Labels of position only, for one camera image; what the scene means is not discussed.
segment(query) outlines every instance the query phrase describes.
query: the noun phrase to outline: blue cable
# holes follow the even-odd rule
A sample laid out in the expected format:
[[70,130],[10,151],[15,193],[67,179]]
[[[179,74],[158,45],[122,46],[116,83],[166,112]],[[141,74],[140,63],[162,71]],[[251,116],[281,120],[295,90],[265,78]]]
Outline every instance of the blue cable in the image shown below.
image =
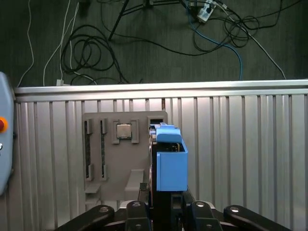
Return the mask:
[[226,45],[226,44],[222,44],[222,43],[216,42],[216,41],[214,41],[214,40],[208,38],[207,36],[201,34],[201,33],[193,26],[193,23],[192,23],[192,20],[191,20],[191,17],[190,17],[190,15],[189,15],[189,11],[188,11],[188,8],[187,8],[187,2],[186,2],[186,0],[185,0],[185,6],[186,6],[186,12],[187,12],[187,16],[188,16],[188,21],[189,21],[189,23],[190,23],[192,29],[193,29],[198,35],[200,35],[200,36],[203,37],[204,39],[206,39],[206,40],[208,40],[208,41],[210,41],[210,42],[213,42],[213,43],[215,43],[215,44],[217,44],[217,45],[221,45],[221,46],[223,46],[223,47],[227,47],[227,48],[231,49],[231,50],[236,54],[236,56],[238,57],[238,59],[239,59],[239,61],[240,61],[240,76],[239,76],[239,80],[242,80],[243,63],[242,63],[242,59],[241,59],[239,53],[236,51],[236,49],[235,49],[234,47],[232,47],[232,46],[229,46],[229,45]]

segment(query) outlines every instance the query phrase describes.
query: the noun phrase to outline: orange button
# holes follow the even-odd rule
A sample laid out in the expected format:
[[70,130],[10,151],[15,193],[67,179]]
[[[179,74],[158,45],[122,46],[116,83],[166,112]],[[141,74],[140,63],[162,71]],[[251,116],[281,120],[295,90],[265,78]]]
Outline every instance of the orange button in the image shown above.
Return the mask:
[[5,132],[8,129],[8,121],[5,118],[0,117],[0,133]]

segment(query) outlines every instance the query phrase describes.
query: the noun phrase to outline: gray device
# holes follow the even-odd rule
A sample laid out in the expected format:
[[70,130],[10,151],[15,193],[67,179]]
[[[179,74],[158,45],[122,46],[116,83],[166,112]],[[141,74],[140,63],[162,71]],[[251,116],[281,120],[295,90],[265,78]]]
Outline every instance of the gray device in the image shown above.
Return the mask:
[[149,126],[167,113],[115,112],[83,115],[86,206],[136,200],[149,179]]
[[11,86],[0,72],[0,195],[5,191],[12,170],[13,108]]

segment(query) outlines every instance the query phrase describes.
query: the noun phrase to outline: floor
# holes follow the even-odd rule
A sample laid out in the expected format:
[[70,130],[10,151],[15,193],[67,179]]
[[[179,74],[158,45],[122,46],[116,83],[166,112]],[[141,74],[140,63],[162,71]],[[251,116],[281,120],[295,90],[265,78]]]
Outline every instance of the floor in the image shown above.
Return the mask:
[[[109,4],[99,4],[90,0],[89,8],[80,7],[75,28],[90,24],[99,28],[106,36],[109,35],[101,22],[102,18],[108,28],[112,28],[118,13],[123,6],[122,1],[112,0]],[[67,22],[74,16],[77,0],[71,0]],[[131,0],[129,6],[141,3]],[[283,1],[288,6],[296,0]],[[277,11],[280,0],[225,0],[225,3],[241,17],[259,16]],[[32,24],[30,38],[35,63],[25,75],[21,86],[42,86],[44,66],[61,41],[64,15],[68,0],[32,0]],[[272,58],[283,69],[287,79],[306,78],[308,75],[308,1],[281,13],[278,24],[274,28],[258,31],[255,38],[267,50]],[[215,10],[212,17],[223,16],[222,11]],[[277,15],[261,18],[261,25],[275,22]],[[26,32],[29,13],[26,0],[0,1],[0,70],[17,86],[22,74],[31,65],[31,52]],[[225,37],[223,22],[209,21],[199,28],[204,35],[221,41]],[[185,8],[180,5],[157,6],[126,15],[120,21],[117,33],[138,36],[160,43],[170,49],[197,54],[193,46],[193,31],[188,23]],[[94,29],[88,28],[81,33],[91,36],[99,35]],[[211,42],[196,36],[197,43],[205,49],[214,47]],[[133,39],[114,36],[110,42],[114,49],[123,76],[131,83],[160,82],[196,82],[196,81],[233,81],[239,79],[240,65],[237,56],[228,48],[221,48],[202,56],[184,56],[166,51],[153,44],[134,41]],[[250,40],[244,48],[236,49],[243,61],[243,80],[282,79],[281,72],[269,60],[265,53]],[[102,49],[102,59],[98,67],[103,68],[111,62],[107,50]],[[61,78],[59,52],[53,57],[46,68],[45,86],[55,86]],[[119,74],[113,66],[105,72],[80,70],[93,78],[110,77],[118,79]],[[65,84],[70,84],[74,75],[64,74]],[[100,79],[98,84],[115,83],[110,79]],[[89,84],[85,78],[74,81],[74,85]]]

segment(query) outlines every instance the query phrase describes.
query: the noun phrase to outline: white cable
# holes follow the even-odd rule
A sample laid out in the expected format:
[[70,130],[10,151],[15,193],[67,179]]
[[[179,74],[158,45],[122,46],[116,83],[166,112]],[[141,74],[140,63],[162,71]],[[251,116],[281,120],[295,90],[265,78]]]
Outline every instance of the white cable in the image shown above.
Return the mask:
[[[71,23],[73,22],[74,20],[74,17],[71,19],[71,21],[69,22],[67,28],[66,28],[66,31],[64,33],[64,36],[67,34],[67,31],[68,31],[68,28],[69,26],[71,25]],[[53,56],[56,54],[56,52],[59,50],[59,48],[61,47],[61,43],[58,45],[58,47],[54,50],[54,52],[52,53],[51,57],[49,58],[49,60],[47,61],[45,67],[44,67],[44,71],[43,71],[43,86],[45,86],[45,73],[46,73],[46,68],[49,64],[49,62],[51,61],[51,59],[53,58]]]
[[30,49],[31,49],[32,64],[31,64],[31,66],[24,72],[24,74],[21,76],[21,78],[20,78],[20,80],[19,80],[19,83],[18,83],[17,87],[20,86],[21,82],[23,81],[23,78],[25,77],[25,75],[30,71],[30,69],[31,69],[31,68],[33,67],[33,65],[34,65],[34,54],[33,54],[31,39],[30,39],[30,36],[29,36],[29,31],[30,31],[31,21],[32,21],[30,2],[31,2],[31,0],[28,1],[28,9],[29,9],[29,26],[28,26],[28,30],[27,30],[27,36],[28,36],[28,41],[29,41],[29,45],[30,45]]
[[[221,8],[223,11],[224,11],[224,13],[232,20],[232,21],[234,21],[234,19],[233,18],[231,18],[231,16],[226,12],[226,10],[224,9],[224,7],[222,7],[221,5],[219,5],[217,2],[213,2],[215,5],[217,5],[219,8]],[[252,40],[253,41],[255,41],[255,43],[261,48],[261,50],[268,56],[268,58],[273,62],[273,64],[280,70],[280,72],[281,72],[281,74],[282,74],[282,76],[283,76],[283,78],[284,79],[287,79],[286,77],[285,77],[285,74],[284,74],[284,72],[283,72],[283,70],[278,66],[278,64],[273,60],[273,58],[269,55],[269,53],[265,50],[265,48],[248,32],[248,31],[246,31],[246,30],[244,30],[243,29],[243,27],[241,26],[241,25],[238,25],[237,24],[237,26],[242,30],[242,31],[244,31],[245,33],[247,32],[248,33],[248,35],[252,38]]]
[[[77,16],[78,10],[79,10],[79,3],[77,4],[76,10],[75,10],[75,16],[74,16],[74,20],[73,20],[71,34],[73,33],[73,30],[74,30],[74,26],[75,26],[75,21],[76,21],[76,16]],[[70,64],[71,69],[73,69],[72,68],[73,48],[72,48],[72,41],[71,40],[69,41],[69,46],[70,46],[70,60],[69,60],[69,64]],[[80,74],[80,73],[78,73],[76,71],[74,71],[74,74],[79,75],[79,76],[84,77],[84,78],[87,78],[89,80],[92,80],[93,83],[95,83],[97,85],[96,81],[94,79],[92,79],[90,76]]]
[[59,68],[60,68],[60,72],[61,72],[61,80],[63,80],[63,71],[62,71],[62,68],[61,68],[61,50],[62,50],[62,45],[63,45],[63,40],[64,40],[64,31],[65,31],[66,17],[67,17],[67,13],[68,13],[70,4],[71,4],[71,0],[68,0],[68,5],[67,5],[65,17],[64,17],[64,24],[63,24],[62,37],[61,37],[61,46],[60,46],[60,52],[59,52]]

